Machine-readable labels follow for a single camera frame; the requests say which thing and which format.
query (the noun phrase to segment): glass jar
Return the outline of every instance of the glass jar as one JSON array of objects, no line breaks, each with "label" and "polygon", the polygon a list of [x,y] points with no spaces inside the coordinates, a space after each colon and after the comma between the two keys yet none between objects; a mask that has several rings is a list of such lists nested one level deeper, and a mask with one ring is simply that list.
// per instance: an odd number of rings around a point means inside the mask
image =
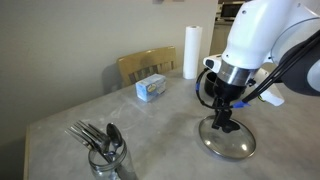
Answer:
[{"label": "glass jar", "polygon": [[107,163],[96,151],[89,151],[89,163],[95,178],[97,180],[138,180],[124,140],[123,145],[117,151],[120,153],[117,152],[110,156],[113,160],[111,163]]}]

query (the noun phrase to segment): butter box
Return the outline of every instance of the butter box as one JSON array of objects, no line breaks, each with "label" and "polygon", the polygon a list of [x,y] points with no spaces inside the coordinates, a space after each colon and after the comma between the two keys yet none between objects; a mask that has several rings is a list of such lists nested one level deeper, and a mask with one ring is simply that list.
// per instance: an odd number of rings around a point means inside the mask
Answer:
[{"label": "butter box", "polygon": [[136,82],[137,96],[145,102],[151,101],[166,90],[166,77],[154,74]]}]

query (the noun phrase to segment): gray table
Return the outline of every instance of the gray table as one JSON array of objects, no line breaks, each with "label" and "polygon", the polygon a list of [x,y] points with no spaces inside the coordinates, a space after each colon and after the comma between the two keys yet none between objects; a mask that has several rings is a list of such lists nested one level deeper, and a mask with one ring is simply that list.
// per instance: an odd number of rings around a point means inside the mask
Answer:
[{"label": "gray table", "polygon": [[78,120],[104,129],[115,123],[127,141],[140,179],[319,179],[319,97],[279,86],[281,107],[253,100],[233,111],[257,140],[245,160],[222,159],[202,144],[198,124],[213,111],[200,105],[194,80],[179,71],[167,76],[167,90],[150,103],[136,97],[134,86],[33,123],[28,128],[25,178],[94,179],[88,150],[64,131]]}]

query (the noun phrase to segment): wall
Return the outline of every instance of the wall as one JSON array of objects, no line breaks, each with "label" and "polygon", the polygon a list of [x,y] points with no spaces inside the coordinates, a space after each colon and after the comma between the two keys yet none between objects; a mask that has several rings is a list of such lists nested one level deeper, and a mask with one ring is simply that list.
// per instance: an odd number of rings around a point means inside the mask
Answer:
[{"label": "wall", "polygon": [[27,124],[121,88],[118,57],[173,45],[181,65],[188,25],[208,56],[216,4],[0,0],[0,179],[22,177]]}]

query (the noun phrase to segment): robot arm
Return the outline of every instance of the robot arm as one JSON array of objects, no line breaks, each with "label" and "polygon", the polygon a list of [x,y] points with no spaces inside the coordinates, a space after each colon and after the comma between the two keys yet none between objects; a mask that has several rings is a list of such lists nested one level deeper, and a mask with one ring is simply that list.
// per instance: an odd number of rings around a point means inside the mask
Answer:
[{"label": "robot arm", "polygon": [[204,65],[217,74],[212,89],[215,94],[212,108],[216,111],[213,128],[222,127],[225,132],[237,130],[238,127],[228,122],[231,116],[230,108],[245,105],[279,78],[288,86],[290,84],[288,82],[296,80],[290,76],[300,76],[300,79],[307,82],[309,86],[299,82],[298,86],[308,90],[295,90],[296,92],[312,91],[311,95],[320,95],[320,54],[318,53],[318,57],[312,55],[320,52],[320,31],[318,31],[288,51],[281,58],[278,67],[245,97],[240,105],[230,105],[231,101],[241,96],[248,84],[252,84],[260,67],[266,62],[273,62],[271,50],[279,37],[290,27],[315,18],[319,16],[298,0],[253,0],[242,5],[221,57],[210,56],[204,59]]}]

